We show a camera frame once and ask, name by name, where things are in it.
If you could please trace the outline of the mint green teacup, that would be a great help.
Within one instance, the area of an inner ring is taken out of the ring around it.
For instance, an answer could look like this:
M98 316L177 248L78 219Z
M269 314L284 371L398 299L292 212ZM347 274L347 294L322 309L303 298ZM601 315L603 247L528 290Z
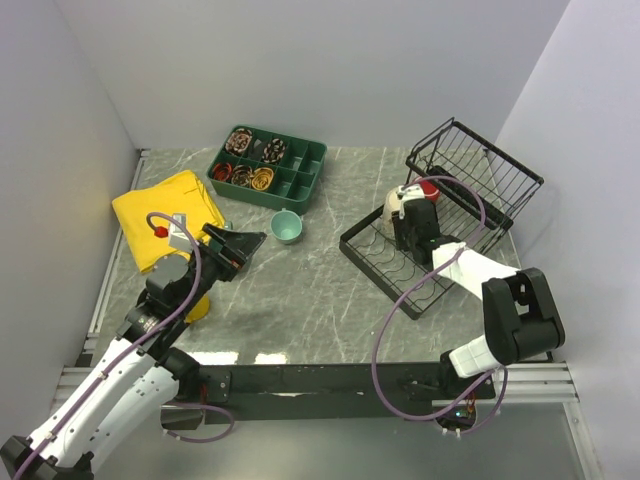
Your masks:
M303 232L299 215L287 209L282 209L273 215L270 228L275 238L285 245L296 243Z

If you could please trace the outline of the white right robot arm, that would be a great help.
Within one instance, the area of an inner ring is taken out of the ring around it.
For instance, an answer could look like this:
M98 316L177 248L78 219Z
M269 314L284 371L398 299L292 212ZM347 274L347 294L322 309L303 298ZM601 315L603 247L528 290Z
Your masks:
M484 333L440 356L436 387L444 395L460 398L480 375L564 345L564 326L541 270L501 264L442 234L427 198L389 200L383 218L399 250L482 303Z

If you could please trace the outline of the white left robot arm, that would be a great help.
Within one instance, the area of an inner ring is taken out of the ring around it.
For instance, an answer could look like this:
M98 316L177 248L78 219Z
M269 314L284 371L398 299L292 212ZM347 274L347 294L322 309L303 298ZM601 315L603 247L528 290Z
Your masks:
M1 459L12 478L91 479L148 414L199 396L200 365L173 344L214 283L233 280L267 238L211 224L204 232L208 241L193 244L188 257L156 262L136 306L66 402L28 436L4 443Z

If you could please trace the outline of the red enamel mug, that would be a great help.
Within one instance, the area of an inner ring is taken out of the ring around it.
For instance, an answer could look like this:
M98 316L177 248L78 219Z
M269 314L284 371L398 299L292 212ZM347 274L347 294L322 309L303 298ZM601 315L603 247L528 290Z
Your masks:
M441 195L439 188L427 180L419 181L418 185L420 186L424 197L429 199L433 204L436 204Z

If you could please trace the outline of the cream floral mug green inside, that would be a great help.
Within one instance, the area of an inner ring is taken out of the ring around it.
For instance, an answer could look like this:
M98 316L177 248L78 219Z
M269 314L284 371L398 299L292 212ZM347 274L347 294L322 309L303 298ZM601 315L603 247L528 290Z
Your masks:
M395 227L393 223L393 215L397 214L402 209L403 204L403 186L397 186L391 189L385 198L383 207L381 229L387 236L395 236Z

